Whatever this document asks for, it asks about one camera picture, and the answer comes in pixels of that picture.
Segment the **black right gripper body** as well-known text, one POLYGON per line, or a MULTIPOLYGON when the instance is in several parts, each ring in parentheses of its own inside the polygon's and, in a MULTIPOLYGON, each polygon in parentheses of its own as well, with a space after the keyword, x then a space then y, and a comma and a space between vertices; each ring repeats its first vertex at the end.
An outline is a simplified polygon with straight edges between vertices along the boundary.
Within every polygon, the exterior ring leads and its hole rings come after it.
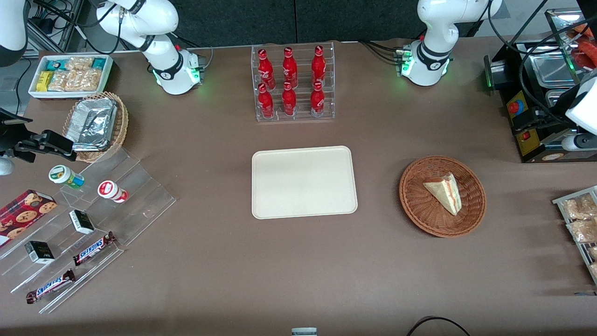
POLYGON ((43 153, 37 140, 38 135, 28 131, 24 124, 0 126, 0 155, 14 157, 14 147, 27 147, 33 153, 43 153))

